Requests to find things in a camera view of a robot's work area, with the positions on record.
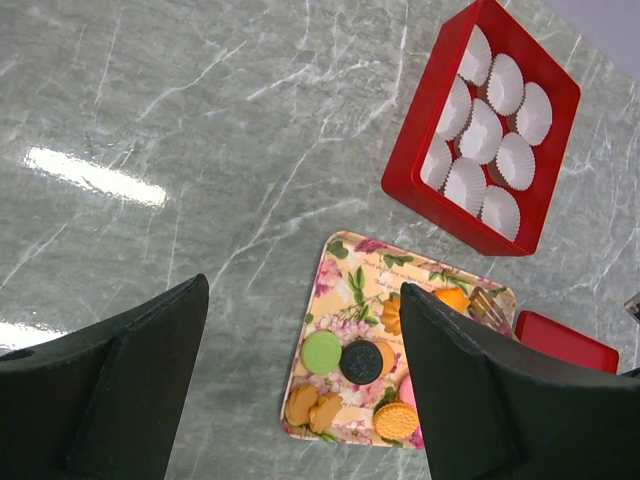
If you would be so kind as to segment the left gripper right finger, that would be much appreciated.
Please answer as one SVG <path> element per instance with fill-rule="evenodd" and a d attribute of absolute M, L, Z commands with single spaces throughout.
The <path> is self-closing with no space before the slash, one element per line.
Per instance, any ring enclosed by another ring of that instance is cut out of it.
<path fill-rule="evenodd" d="M 635 479 L 639 381 L 528 348 L 401 287 L 400 320 L 435 479 Z"/>

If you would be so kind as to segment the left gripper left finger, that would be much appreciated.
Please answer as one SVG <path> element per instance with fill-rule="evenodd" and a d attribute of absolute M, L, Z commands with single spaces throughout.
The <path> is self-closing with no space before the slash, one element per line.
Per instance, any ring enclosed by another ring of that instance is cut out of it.
<path fill-rule="evenodd" d="M 198 274 L 1 357 L 4 479 L 162 479 L 209 306 Z"/>

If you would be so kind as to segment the pink sandwich cookie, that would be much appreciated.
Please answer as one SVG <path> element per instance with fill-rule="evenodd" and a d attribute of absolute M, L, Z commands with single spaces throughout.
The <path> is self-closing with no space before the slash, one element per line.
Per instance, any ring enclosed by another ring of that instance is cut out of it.
<path fill-rule="evenodd" d="M 400 383 L 398 388 L 398 398 L 404 404 L 410 405 L 416 408 L 415 394 L 413 390 L 413 384 L 411 376 L 407 374 Z"/>

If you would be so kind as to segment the tan round biscuit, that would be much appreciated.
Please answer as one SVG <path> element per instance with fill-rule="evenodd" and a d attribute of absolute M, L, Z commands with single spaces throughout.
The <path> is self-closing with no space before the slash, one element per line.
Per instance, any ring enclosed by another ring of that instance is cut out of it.
<path fill-rule="evenodd" d="M 389 440 L 402 440 L 411 436 L 419 427 L 419 416 L 411 405 L 392 402 L 380 407 L 373 416 L 376 433 Z"/>

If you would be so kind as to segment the metal tongs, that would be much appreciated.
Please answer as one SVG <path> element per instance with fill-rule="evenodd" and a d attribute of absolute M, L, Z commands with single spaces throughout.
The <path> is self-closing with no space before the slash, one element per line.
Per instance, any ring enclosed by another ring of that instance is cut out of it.
<path fill-rule="evenodd" d="M 484 289 L 475 287 L 469 301 L 468 312 L 474 321 L 509 339 L 517 339 L 504 312 Z"/>

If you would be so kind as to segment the orange fish-shaped cookie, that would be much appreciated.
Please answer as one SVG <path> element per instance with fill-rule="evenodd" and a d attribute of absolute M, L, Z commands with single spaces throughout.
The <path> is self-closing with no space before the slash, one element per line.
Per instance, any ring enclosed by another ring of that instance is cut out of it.
<path fill-rule="evenodd" d="M 462 315 L 467 313 L 470 300 L 461 287 L 437 289 L 432 294 L 458 313 Z"/>

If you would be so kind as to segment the black sandwich cookie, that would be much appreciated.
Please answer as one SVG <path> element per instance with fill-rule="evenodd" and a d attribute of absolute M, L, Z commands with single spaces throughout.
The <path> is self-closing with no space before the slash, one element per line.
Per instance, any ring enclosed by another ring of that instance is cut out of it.
<path fill-rule="evenodd" d="M 368 340 L 355 340 L 343 348 L 339 367 L 351 383 L 373 383 L 383 369 L 383 358 L 378 347 Z"/>

